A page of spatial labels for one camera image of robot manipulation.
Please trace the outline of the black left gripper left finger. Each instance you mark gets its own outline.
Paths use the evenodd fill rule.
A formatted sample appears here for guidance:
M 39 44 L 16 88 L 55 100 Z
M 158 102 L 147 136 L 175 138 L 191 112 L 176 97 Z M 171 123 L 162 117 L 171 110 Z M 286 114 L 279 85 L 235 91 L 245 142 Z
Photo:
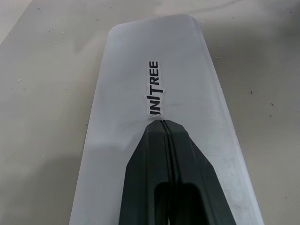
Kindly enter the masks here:
M 124 178 L 119 225 L 175 225 L 171 120 L 154 120 L 134 150 Z

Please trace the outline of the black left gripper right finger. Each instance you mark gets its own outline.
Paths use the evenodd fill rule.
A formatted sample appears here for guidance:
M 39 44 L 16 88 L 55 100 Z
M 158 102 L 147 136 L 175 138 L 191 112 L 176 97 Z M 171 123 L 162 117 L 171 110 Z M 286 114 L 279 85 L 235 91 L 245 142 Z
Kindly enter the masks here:
M 170 225 L 236 225 L 212 164 L 182 125 L 163 125 L 175 176 Z

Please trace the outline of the white plastic pencil case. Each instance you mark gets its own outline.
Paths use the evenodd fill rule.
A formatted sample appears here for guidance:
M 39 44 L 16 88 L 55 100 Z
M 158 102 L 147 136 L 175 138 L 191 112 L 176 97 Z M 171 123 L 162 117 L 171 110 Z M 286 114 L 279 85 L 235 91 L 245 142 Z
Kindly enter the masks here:
M 154 120 L 185 128 L 212 164 L 236 225 L 264 225 L 203 34 L 188 15 L 110 30 L 69 225 L 119 225 L 126 166 Z

